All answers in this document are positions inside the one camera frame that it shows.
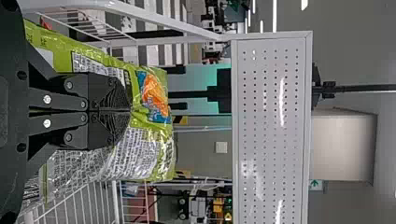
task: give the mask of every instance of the plastic packaging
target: plastic packaging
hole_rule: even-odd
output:
[[[25,21],[27,40],[59,73],[93,72],[118,77],[132,105],[132,119],[116,147],[57,151],[40,170],[45,201],[92,181],[163,181],[173,177],[175,145],[167,99],[167,74],[138,67],[99,49]]]

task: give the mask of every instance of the perforated metal panel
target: perforated metal panel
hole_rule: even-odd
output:
[[[237,223],[306,222],[310,46],[305,37],[233,43]]]

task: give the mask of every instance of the bolt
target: bolt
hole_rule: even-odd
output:
[[[23,71],[19,71],[19,72],[17,73],[17,77],[18,77],[20,80],[26,80],[27,74],[26,74],[25,72],[23,72]]]
[[[93,108],[97,108],[98,106],[99,106],[99,104],[96,103],[96,101],[93,101],[93,102],[92,102],[92,107],[93,107]]]
[[[114,84],[114,79],[112,77],[110,77],[108,79],[108,86],[113,86],[113,84]]]
[[[73,139],[73,135],[71,133],[68,133],[66,135],[66,137],[64,138],[64,140],[66,140],[66,142],[70,142]]]
[[[52,101],[52,99],[50,98],[50,96],[45,95],[44,98],[43,98],[43,101],[44,101],[44,103],[45,103],[46,105],[49,105],[50,102]]]
[[[95,123],[98,120],[98,117],[96,115],[92,115],[92,123]]]
[[[27,146],[24,143],[19,143],[17,146],[17,151],[18,152],[24,152],[26,150]]]
[[[66,83],[66,88],[69,89],[69,90],[73,89],[73,83],[72,82],[67,82]]]
[[[45,128],[49,128],[50,127],[50,119],[45,119],[43,122],[43,125]]]

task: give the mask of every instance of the hole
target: hole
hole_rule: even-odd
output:
[[[25,72],[23,72],[23,71],[19,71],[18,73],[17,73],[17,77],[20,79],[20,80],[26,80],[27,79],[27,74],[25,73]]]
[[[1,0],[1,5],[10,12],[14,12],[18,9],[18,3],[16,0]]]
[[[26,148],[27,148],[26,144],[19,143],[18,146],[17,146],[17,151],[22,153],[22,152],[26,151]]]

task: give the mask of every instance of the wall outlet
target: wall outlet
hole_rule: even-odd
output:
[[[216,153],[227,153],[227,142],[217,142],[216,143]]]

